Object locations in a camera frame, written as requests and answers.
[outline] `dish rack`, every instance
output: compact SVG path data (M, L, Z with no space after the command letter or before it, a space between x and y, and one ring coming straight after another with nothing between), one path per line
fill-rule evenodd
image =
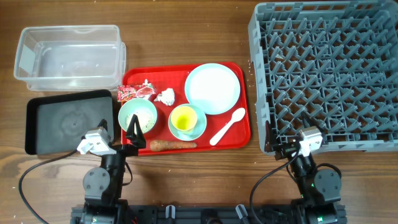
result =
M325 130L325 151L398 146L398 20L391 0L260 3L249 44L263 152L266 121L279 143L306 112Z

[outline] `table surface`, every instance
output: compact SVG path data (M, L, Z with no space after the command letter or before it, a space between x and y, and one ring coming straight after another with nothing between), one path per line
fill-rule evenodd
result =
M128 158L134 180L123 188L122 198L134 205L247 205L257 180L284 162L259 149L247 30L257 3L1 0L0 223L39 222L23 204L18 180L30 166L53 157L24 152L27 102L57 94L29 91L13 77L19 36L30 26L116 24L127 46L127 69L236 62L246 76L252 128L249 144L238 150ZM398 223L398 153L335 152L314 158L342 170L341 202L349 223ZM99 164L95 156L76 155L40 167L25 178L25 195L48 222L69 223L71 208L84 203L83 176ZM259 186L254 202L289 203L298 197L297 186L286 171L280 171Z

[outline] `white spoon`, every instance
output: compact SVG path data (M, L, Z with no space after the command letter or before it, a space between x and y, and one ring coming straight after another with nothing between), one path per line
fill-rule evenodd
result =
M224 134L228 131L228 129L232 126L233 123L242 120L245 113L246 113L246 110L244 108L237 109L232 114L231 121L229 121L228 124L226 124L223 128L221 128L221 130L218 131L218 133L216 135L214 135L212 137L212 139L210 139L210 144L212 146L215 146L218 143L218 141L224 136Z

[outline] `yellow cup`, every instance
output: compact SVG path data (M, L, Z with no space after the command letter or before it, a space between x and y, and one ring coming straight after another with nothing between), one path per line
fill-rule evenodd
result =
M198 115L189 106L179 106L172 111L171 121L179 131L189 134L197 124Z

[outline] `clear plastic bin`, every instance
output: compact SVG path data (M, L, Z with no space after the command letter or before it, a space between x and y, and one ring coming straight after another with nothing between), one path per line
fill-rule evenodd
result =
M27 27L14 76L35 91L113 90L125 69L126 46L117 26Z

